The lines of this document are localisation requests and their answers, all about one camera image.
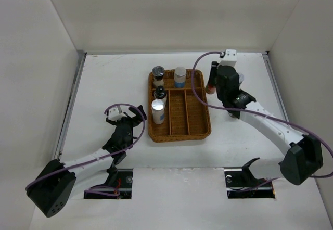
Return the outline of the silver-lid salt shaker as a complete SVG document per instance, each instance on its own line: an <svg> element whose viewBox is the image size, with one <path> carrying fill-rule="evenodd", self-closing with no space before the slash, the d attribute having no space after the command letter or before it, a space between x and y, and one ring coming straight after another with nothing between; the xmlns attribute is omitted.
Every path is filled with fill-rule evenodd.
<svg viewBox="0 0 333 230"><path fill-rule="evenodd" d="M184 67L177 67L174 70L174 87L184 88L186 82L187 70Z"/></svg>
<svg viewBox="0 0 333 230"><path fill-rule="evenodd" d="M154 123L157 125L162 124L165 118L165 104L163 100L153 100L151 103L151 111Z"/></svg>

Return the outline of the yellow-cap red sauce bottle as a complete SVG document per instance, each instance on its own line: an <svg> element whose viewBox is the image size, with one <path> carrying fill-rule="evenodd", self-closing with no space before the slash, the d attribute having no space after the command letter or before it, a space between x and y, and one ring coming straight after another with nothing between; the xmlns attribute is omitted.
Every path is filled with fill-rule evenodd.
<svg viewBox="0 0 333 230"><path fill-rule="evenodd" d="M216 92L216 87L215 87L215 85L208 83L205 87L205 91L206 91L207 94L212 95Z"/></svg>

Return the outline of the clear-lid white spice jar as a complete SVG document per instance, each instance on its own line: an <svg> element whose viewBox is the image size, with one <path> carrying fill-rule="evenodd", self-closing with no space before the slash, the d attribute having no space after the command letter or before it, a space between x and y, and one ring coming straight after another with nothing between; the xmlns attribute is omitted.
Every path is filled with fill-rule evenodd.
<svg viewBox="0 0 333 230"><path fill-rule="evenodd" d="M164 86L164 73L165 69L162 66L155 66L152 69L153 85L155 88L158 86Z"/></svg>

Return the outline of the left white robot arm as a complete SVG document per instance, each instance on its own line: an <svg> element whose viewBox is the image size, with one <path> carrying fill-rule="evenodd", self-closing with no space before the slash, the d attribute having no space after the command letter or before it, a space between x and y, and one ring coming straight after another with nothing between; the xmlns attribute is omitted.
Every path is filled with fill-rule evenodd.
<svg viewBox="0 0 333 230"><path fill-rule="evenodd" d="M25 188L26 195L46 217L56 215L75 193L100 194L102 187L117 181L117 165L140 137L134 127L145 126L147 116L142 106L128 105L131 117L121 110L123 104L109 106L106 122L115 127L108 141L96 152L69 162L51 160L38 177Z"/></svg>

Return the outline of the black-cap white spice jar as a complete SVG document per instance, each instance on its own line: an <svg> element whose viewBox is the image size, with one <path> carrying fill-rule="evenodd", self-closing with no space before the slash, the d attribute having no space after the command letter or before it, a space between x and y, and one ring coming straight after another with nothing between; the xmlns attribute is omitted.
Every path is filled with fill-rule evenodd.
<svg viewBox="0 0 333 230"><path fill-rule="evenodd" d="M154 91L154 98L162 100L165 105L167 104L167 95L168 93L162 85L159 85Z"/></svg>

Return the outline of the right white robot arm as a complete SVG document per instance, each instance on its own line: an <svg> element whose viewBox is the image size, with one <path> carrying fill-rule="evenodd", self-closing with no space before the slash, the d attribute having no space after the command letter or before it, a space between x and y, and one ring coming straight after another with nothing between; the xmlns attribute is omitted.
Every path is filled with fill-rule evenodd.
<svg viewBox="0 0 333 230"><path fill-rule="evenodd" d="M269 139L284 155L278 163L282 177L294 185L302 184L323 166L320 141L270 115L255 97L240 88L239 79L234 67L211 63L208 85L216 89L223 108Z"/></svg>

